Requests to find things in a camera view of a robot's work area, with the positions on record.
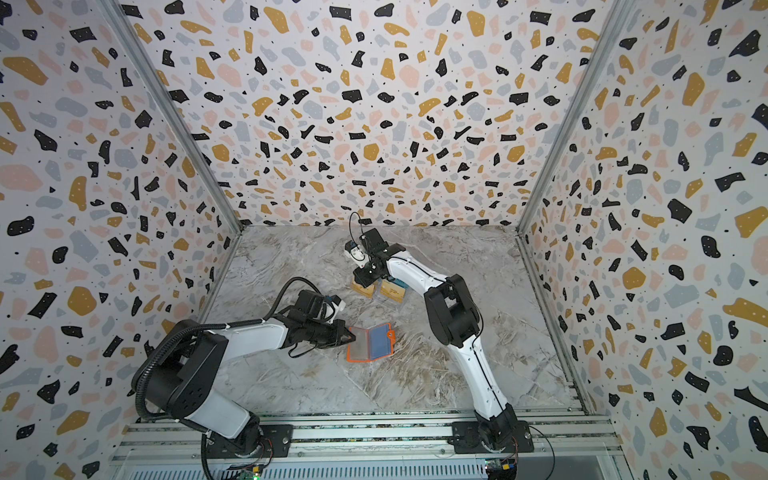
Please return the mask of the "orange card wallet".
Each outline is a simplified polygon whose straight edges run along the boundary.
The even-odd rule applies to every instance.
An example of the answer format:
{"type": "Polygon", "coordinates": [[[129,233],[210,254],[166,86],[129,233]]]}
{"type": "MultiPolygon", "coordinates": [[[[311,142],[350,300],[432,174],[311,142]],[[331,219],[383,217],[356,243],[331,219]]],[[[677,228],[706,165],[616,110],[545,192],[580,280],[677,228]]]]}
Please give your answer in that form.
{"type": "Polygon", "coordinates": [[[346,360],[350,363],[370,363],[394,354],[396,333],[391,323],[373,328],[350,327],[355,340],[347,345],[346,360]]]}

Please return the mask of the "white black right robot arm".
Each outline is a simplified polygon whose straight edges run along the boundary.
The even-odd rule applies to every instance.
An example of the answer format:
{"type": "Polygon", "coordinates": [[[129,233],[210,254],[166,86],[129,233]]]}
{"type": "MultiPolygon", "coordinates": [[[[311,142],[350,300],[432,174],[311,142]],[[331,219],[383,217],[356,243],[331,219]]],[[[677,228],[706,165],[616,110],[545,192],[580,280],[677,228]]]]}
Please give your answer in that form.
{"type": "Polygon", "coordinates": [[[347,241],[344,250],[357,265],[353,272],[357,284],[368,287],[378,280],[397,280],[423,296],[433,335],[469,386],[483,446],[503,450],[512,441],[518,419],[485,356],[482,315],[465,280],[424,265],[403,246],[384,241],[376,229],[347,241]]]}

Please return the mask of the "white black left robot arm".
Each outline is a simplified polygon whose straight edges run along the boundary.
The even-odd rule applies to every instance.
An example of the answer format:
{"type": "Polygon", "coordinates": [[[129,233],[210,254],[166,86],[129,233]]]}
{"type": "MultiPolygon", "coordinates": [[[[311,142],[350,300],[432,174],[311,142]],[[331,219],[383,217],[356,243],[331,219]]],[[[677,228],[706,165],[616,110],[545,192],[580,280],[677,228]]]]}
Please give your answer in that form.
{"type": "Polygon", "coordinates": [[[220,324],[184,320],[148,355],[132,380],[142,419],[171,419],[226,440],[253,442],[258,420],[220,391],[227,370],[264,352],[293,352],[344,346],[355,340],[341,314],[337,295],[312,289],[293,303],[273,306],[262,317],[220,324]]]}

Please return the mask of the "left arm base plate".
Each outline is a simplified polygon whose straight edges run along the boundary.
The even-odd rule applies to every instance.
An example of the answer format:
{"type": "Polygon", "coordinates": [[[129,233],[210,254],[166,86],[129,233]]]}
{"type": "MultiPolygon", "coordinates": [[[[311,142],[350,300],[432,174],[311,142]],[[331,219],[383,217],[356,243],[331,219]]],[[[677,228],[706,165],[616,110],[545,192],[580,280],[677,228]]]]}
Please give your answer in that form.
{"type": "Polygon", "coordinates": [[[292,443],[291,424],[247,425],[234,439],[212,433],[208,439],[208,459],[247,459],[251,462],[285,458],[292,443]]]}

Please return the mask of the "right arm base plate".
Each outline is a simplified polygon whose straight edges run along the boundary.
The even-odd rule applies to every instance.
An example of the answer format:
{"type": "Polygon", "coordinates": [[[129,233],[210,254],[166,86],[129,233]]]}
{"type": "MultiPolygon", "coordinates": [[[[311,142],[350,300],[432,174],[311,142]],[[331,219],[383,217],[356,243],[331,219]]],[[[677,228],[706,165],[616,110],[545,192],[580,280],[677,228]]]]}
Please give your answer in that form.
{"type": "Polygon", "coordinates": [[[510,455],[534,451],[529,424],[522,420],[500,429],[477,420],[453,422],[447,442],[457,454],[510,455]]]}

